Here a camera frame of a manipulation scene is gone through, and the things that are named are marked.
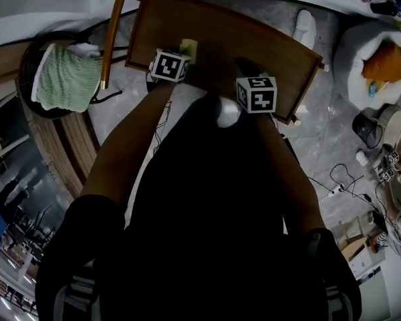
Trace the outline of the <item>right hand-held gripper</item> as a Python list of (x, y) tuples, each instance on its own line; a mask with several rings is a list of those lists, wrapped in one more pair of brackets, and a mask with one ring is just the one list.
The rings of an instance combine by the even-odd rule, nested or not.
[(249, 114), (274, 113), (277, 84), (264, 69), (245, 58), (237, 58), (237, 102)]

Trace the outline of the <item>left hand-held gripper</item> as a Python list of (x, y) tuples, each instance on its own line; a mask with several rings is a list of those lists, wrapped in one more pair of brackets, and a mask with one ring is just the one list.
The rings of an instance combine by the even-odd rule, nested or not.
[(179, 83), (184, 80), (190, 65), (190, 57), (164, 49), (157, 49), (146, 75), (147, 91), (151, 92), (159, 82)]

